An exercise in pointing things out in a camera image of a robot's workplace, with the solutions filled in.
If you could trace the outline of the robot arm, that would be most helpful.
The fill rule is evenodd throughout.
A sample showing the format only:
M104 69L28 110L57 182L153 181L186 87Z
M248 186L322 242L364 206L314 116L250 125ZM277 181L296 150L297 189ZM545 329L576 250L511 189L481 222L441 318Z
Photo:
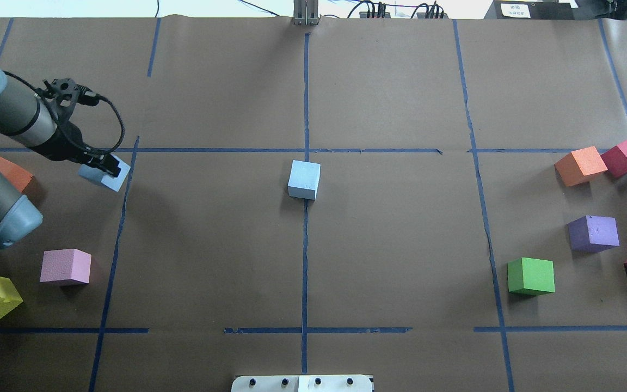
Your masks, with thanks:
M111 100L70 78L45 81L37 88L22 77L0 69L0 136L54 162L79 164L81 172L107 188L125 181L129 166L116 154L125 136L119 110L119 139L109 148L95 148L84 141L71 117L78 105L94 107ZM12 246L38 228L42 213L0 172L0 250Z

